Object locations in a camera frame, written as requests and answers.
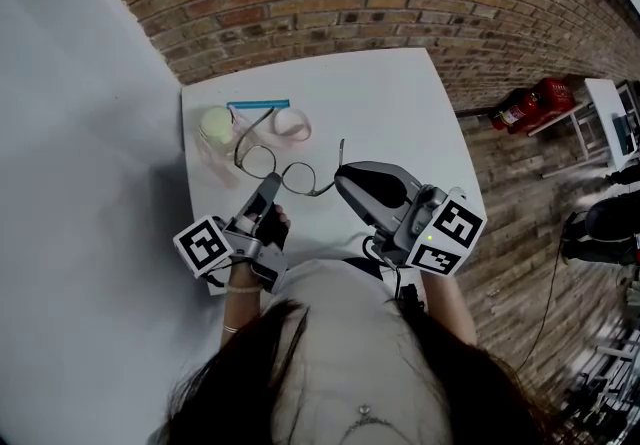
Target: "eyeglass temple arm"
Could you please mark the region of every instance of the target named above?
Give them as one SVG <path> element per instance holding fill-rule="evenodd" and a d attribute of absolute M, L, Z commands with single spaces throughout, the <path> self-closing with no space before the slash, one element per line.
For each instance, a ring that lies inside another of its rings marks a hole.
<path fill-rule="evenodd" d="M 338 153 L 338 168 L 342 167 L 342 159 L 344 157 L 344 139 L 340 140 L 340 151 Z M 329 189 L 331 189 L 335 185 L 335 181 L 332 181 L 328 186 L 323 187 L 319 191 L 314 191 L 313 196 L 321 196 L 326 193 Z"/>
<path fill-rule="evenodd" d="M 240 166 L 241 160 L 238 160 L 238 152 L 240 150 L 240 144 L 242 143 L 244 138 L 247 137 L 247 135 L 249 135 L 249 133 L 253 129 L 255 129 L 258 125 L 260 125 L 264 120 L 266 120 L 271 115 L 271 113 L 273 113 L 273 111 L 275 111 L 275 107 L 272 107 L 271 109 L 269 109 L 256 122 L 252 123 L 251 126 L 242 133 L 242 135 L 240 136 L 240 139 L 238 139 L 238 142 L 236 143 L 236 147 L 233 150 L 233 163 L 239 168 L 242 168 Z"/>

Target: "wooden floor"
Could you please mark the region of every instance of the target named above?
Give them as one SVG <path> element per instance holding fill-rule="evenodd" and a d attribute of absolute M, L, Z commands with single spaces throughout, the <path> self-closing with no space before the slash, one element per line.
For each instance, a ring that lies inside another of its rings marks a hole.
<path fill-rule="evenodd" d="M 540 178 L 544 166 L 576 159 L 577 140 L 562 124 L 532 138 L 495 131 L 486 119 L 464 118 L 460 125 L 489 221 L 457 277 L 481 345 L 517 369 L 542 323 L 564 220 L 628 188 L 609 187 L 604 165 Z M 558 262 L 544 331 L 520 371 L 526 385 L 559 403 L 592 356 L 596 337 L 620 320 L 624 288 L 617 283 L 631 273 L 615 265 Z"/>

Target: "white table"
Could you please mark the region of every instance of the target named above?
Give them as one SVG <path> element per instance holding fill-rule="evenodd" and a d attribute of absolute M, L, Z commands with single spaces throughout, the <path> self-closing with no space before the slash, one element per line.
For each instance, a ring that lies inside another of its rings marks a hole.
<path fill-rule="evenodd" d="M 230 101 L 278 99 L 289 99 L 292 108 L 304 111 L 313 127 L 307 141 L 276 152 L 278 170 L 291 162 L 307 162 L 316 171 L 317 187 L 323 187 L 338 167 L 339 142 L 345 138 L 345 163 L 398 164 L 423 184 L 445 191 L 461 187 L 475 210 L 485 215 L 469 152 L 431 59 L 424 49 L 395 49 L 287 61 L 183 88 L 195 219 L 204 214 L 229 219 L 258 185 L 231 163 L 230 169 L 242 180 L 231 191 L 203 164 L 194 132 L 204 111 Z M 373 231 L 335 189 L 310 198 L 281 188 L 277 202 L 293 222 L 285 246 L 290 265 L 310 258 L 361 255 L 362 239 Z M 228 272 L 220 271 L 216 277 L 226 281 Z M 212 294 L 224 292 L 209 288 Z"/>
<path fill-rule="evenodd" d="M 635 152 L 638 149 L 636 140 L 635 138 L 633 138 L 633 151 L 629 154 L 622 153 L 622 147 L 620 146 L 618 135 L 616 134 L 613 119 L 619 116 L 625 116 L 627 114 L 627 111 L 622 104 L 622 100 L 620 100 L 620 95 L 618 94 L 618 90 L 616 89 L 613 81 L 609 79 L 585 79 L 584 82 L 589 95 L 591 96 L 591 102 L 585 101 L 576 105 L 573 109 L 570 109 L 569 111 L 556 116 L 553 120 L 543 123 L 539 127 L 530 131 L 528 134 L 529 136 L 533 136 L 538 132 L 541 132 L 542 130 L 550 127 L 551 125 L 562 121 L 564 118 L 569 117 L 571 118 L 571 122 L 573 123 L 573 126 L 575 128 L 584 159 L 574 164 L 559 168 L 557 170 L 544 173 L 542 175 L 542 178 L 549 178 L 555 175 L 559 175 L 560 173 L 572 170 L 574 168 L 578 168 L 580 166 L 586 166 L 595 162 L 602 162 L 601 154 L 605 152 L 610 153 L 613 165 L 615 166 L 617 171 L 620 171 L 624 169 L 627 161 L 634 156 Z M 585 144 L 582 131 L 580 130 L 581 123 L 579 123 L 579 120 L 576 118 L 576 112 L 591 104 L 593 104 L 596 112 L 598 113 L 598 118 L 600 120 L 600 123 L 602 124 L 602 128 L 607 140 L 607 146 L 597 150 L 589 150 L 588 145 Z"/>

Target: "fire extinguisher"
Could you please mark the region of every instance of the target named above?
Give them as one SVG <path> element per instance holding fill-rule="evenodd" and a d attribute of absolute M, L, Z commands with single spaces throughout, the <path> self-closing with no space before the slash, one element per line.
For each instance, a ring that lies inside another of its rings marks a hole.
<path fill-rule="evenodd" d="M 518 88 L 489 114 L 496 130 L 512 127 L 517 121 L 538 112 L 540 96 L 528 89 Z"/>

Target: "person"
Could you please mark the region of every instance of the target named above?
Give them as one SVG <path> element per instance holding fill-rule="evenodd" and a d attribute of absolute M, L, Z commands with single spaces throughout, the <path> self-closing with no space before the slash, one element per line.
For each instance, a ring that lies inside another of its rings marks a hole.
<path fill-rule="evenodd" d="M 633 166 L 629 166 L 622 171 L 611 173 L 611 175 L 605 176 L 605 179 L 611 185 L 630 185 L 634 182 L 638 182 L 640 181 L 640 164 L 634 164 Z"/>
<path fill-rule="evenodd" d="M 234 265 L 221 348 L 176 389 L 149 443 L 556 443 L 547 413 L 477 346 L 454 278 L 422 273 L 427 314 L 353 263 L 291 269 L 263 312 L 259 279 Z"/>
<path fill-rule="evenodd" d="M 572 213 L 562 234 L 562 260 L 618 265 L 640 263 L 636 235 L 640 233 L 640 191 L 602 200 L 589 209 L 586 219 L 573 223 Z M 595 240 L 582 240 L 593 237 Z"/>

